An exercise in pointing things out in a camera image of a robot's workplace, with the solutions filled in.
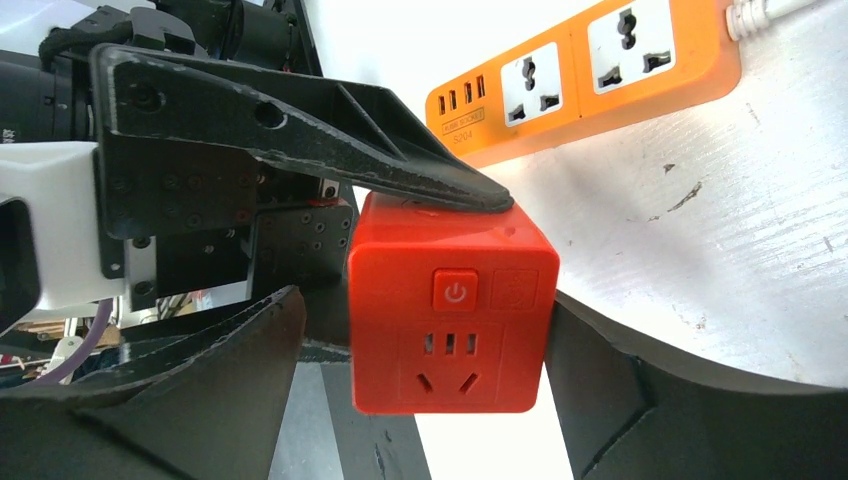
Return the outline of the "orange power strip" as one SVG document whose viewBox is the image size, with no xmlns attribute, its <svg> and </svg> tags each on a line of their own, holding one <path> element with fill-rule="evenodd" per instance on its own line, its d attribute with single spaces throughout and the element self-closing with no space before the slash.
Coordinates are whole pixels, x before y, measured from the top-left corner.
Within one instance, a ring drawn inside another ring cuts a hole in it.
<svg viewBox="0 0 848 480">
<path fill-rule="evenodd" d="M 727 95 L 725 1 L 602 1 L 435 88 L 429 129 L 483 167 Z"/>
</svg>

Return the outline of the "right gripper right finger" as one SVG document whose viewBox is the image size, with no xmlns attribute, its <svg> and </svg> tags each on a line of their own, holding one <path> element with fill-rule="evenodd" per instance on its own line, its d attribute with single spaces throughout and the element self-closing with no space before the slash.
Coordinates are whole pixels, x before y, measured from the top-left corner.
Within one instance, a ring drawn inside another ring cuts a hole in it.
<svg viewBox="0 0 848 480">
<path fill-rule="evenodd" d="M 558 293 L 546 369 L 578 479 L 843 479 L 847 392 L 707 360 Z"/>
</svg>

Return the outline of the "red cube plug adapter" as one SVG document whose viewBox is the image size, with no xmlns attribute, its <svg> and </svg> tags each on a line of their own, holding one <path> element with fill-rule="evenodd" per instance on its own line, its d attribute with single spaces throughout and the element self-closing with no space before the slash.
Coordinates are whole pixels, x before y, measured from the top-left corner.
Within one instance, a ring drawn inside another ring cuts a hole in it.
<svg viewBox="0 0 848 480">
<path fill-rule="evenodd" d="M 560 259 L 521 208 L 479 214 L 371 193 L 347 267 L 359 411 L 535 405 Z"/>
</svg>

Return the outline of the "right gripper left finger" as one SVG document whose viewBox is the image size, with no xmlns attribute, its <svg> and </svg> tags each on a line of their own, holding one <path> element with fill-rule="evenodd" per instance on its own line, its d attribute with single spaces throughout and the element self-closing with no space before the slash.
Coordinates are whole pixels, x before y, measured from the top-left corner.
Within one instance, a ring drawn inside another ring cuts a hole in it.
<svg viewBox="0 0 848 480">
<path fill-rule="evenodd" d="M 66 386 L 1 394 L 5 479 L 265 479 L 306 320 L 285 287 Z"/>
</svg>

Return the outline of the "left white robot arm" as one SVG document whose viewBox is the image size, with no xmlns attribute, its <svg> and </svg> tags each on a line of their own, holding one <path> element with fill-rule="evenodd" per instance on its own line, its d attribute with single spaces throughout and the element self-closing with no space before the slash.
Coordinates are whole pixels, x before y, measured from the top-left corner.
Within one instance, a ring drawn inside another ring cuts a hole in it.
<svg viewBox="0 0 848 480">
<path fill-rule="evenodd" d="M 318 243 L 280 213 L 335 211 L 324 180 L 492 220 L 509 191 L 456 158 L 384 88 L 324 78 L 301 10 L 240 1 L 107 7 L 1 55 L 1 325 L 127 293 L 139 308 L 231 281 L 236 314 L 69 385 L 5 387 L 1 408 L 123 400 L 200 377 L 215 391 L 288 392 L 304 309 L 333 283 L 352 227 Z"/>
</svg>

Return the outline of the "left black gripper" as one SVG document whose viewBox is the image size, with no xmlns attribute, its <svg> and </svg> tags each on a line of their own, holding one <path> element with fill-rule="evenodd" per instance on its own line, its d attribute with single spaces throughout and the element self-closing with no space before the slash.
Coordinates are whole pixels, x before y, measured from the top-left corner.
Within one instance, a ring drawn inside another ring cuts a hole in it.
<svg viewBox="0 0 848 480">
<path fill-rule="evenodd" d="M 115 44 L 89 61 L 100 135 L 132 138 L 93 163 L 102 270 L 134 311 L 230 284 L 259 299 L 337 283 L 355 199 L 336 181 L 513 205 L 387 88 Z"/>
</svg>

